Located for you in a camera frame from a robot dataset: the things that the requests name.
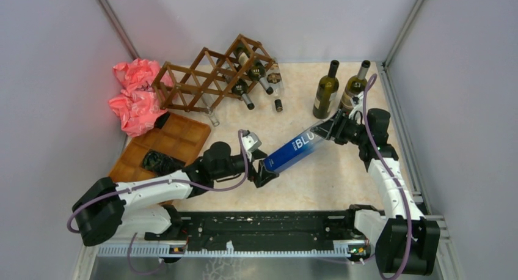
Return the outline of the blue square glass bottle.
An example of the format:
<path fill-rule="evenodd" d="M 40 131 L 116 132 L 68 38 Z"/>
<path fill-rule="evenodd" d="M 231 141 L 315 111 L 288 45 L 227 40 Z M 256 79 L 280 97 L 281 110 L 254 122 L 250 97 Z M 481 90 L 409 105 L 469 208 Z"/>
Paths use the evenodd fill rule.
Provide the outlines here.
<path fill-rule="evenodd" d="M 263 160 L 264 168 L 279 174 L 313 153 L 323 141 L 309 127 L 268 155 Z"/>

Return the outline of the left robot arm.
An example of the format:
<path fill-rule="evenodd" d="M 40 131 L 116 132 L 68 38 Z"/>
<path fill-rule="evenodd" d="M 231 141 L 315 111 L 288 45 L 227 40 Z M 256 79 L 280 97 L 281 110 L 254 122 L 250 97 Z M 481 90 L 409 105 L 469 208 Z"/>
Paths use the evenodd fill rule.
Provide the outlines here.
<path fill-rule="evenodd" d="M 216 192 L 214 183 L 221 180 L 258 180 L 253 163 L 267 154 L 259 149 L 259 141 L 244 138 L 242 142 L 234 156 L 227 143 L 215 142 L 192 164 L 160 177 L 119 183 L 110 177 L 97 180 L 73 205 L 68 231 L 79 234 L 84 246 L 134 235 L 147 240 L 178 238 L 183 231 L 180 215 L 164 202 Z"/>

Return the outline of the dark green wine bottle front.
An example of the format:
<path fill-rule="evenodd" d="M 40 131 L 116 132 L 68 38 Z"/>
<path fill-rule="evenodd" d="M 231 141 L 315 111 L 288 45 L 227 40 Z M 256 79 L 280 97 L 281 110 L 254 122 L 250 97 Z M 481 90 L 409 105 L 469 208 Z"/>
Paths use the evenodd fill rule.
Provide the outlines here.
<path fill-rule="evenodd" d="M 223 68 L 223 69 L 231 70 L 231 67 L 227 61 L 220 59 L 216 63 L 217 64 L 221 63 L 222 64 L 221 68 Z M 239 65 L 239 64 L 237 66 L 235 64 L 232 64 L 232 67 L 234 67 L 236 71 L 241 69 L 241 65 Z M 222 73 L 222 77 L 225 79 L 225 82 L 227 84 L 230 84 L 230 82 L 232 80 L 231 76 L 225 75 Z M 243 79 L 238 79 L 236 84 L 232 87 L 231 93 L 241 97 L 242 101 L 246 104 L 248 110 L 253 110 L 255 108 L 255 105 L 252 102 L 252 100 L 250 99 L 249 95 L 247 94 L 248 90 L 249 90 L 249 86 L 246 83 L 246 81 Z"/>

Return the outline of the brown wooden wine rack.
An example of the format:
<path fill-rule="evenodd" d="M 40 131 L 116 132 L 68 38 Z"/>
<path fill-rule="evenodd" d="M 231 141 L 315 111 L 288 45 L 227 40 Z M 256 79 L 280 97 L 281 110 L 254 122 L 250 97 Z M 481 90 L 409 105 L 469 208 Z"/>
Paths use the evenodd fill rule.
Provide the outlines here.
<path fill-rule="evenodd" d="M 232 64 L 237 66 L 239 62 L 233 52 L 239 43 L 248 49 L 250 59 L 236 71 Z M 227 61 L 231 70 L 221 68 L 222 64 L 216 63 L 220 59 Z M 203 94 L 210 94 L 213 99 L 211 107 L 215 109 L 225 98 L 242 101 L 241 97 L 231 93 L 238 79 L 243 79 L 248 84 L 249 96 L 255 87 L 262 87 L 258 81 L 251 80 L 246 74 L 255 59 L 261 61 L 267 75 L 274 59 L 262 43 L 240 34 L 225 53 L 218 53 L 204 47 L 188 67 L 165 62 L 151 85 L 156 92 L 161 109 L 206 113 L 206 107 L 201 99 Z M 230 84 L 225 82 L 222 73 L 232 77 Z"/>

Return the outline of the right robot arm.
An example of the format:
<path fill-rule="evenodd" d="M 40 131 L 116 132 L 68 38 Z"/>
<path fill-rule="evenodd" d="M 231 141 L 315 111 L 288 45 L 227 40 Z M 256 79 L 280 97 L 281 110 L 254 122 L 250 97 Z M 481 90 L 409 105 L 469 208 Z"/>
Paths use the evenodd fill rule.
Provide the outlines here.
<path fill-rule="evenodd" d="M 346 235 L 369 239 L 380 273 L 428 276 L 434 269 L 440 227 L 426 219 L 402 178 L 398 154 L 388 142 L 389 124 L 390 113 L 383 109 L 369 109 L 362 123 L 337 111 L 310 131 L 338 145 L 357 146 L 382 199 L 381 211 L 351 207 L 352 216 L 344 221 Z"/>

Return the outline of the clear glass bottle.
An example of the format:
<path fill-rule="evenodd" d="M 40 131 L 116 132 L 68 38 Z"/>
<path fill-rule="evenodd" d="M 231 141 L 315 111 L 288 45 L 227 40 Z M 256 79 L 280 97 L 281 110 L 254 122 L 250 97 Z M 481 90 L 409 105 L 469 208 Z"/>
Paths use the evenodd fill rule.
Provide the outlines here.
<path fill-rule="evenodd" d="M 201 99 L 206 107 L 205 115 L 209 118 L 214 127 L 218 127 L 220 125 L 220 121 L 217 118 L 214 109 L 211 107 L 213 105 L 213 99 L 210 97 L 210 94 L 203 94 Z"/>

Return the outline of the dark green wine bottle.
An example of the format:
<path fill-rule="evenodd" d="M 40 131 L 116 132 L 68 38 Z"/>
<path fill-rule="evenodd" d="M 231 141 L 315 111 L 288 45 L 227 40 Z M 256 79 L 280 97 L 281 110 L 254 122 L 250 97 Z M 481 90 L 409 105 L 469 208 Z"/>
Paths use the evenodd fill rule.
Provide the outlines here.
<path fill-rule="evenodd" d="M 250 53 L 242 43 L 238 44 L 233 54 L 241 66 L 250 59 Z M 274 89 L 266 79 L 266 69 L 260 60 L 255 59 L 246 74 L 251 80 L 258 81 L 268 95 L 273 94 Z"/>
<path fill-rule="evenodd" d="M 227 61 L 220 59 L 216 63 L 217 64 L 221 63 L 222 64 L 221 68 L 223 68 L 223 69 L 231 70 L 231 67 Z M 241 65 L 239 65 L 239 64 L 237 66 L 235 64 L 232 64 L 232 67 L 234 67 L 236 71 L 241 69 Z M 222 73 L 222 77 L 225 79 L 225 82 L 227 84 L 230 84 L 230 82 L 232 80 L 231 76 L 225 75 Z M 253 110 L 255 108 L 255 105 L 252 102 L 252 100 L 250 99 L 249 95 L 247 94 L 248 90 L 249 90 L 249 86 L 246 83 L 246 81 L 243 79 L 238 79 L 236 84 L 232 87 L 231 93 L 241 97 L 242 101 L 246 104 L 248 110 Z"/>

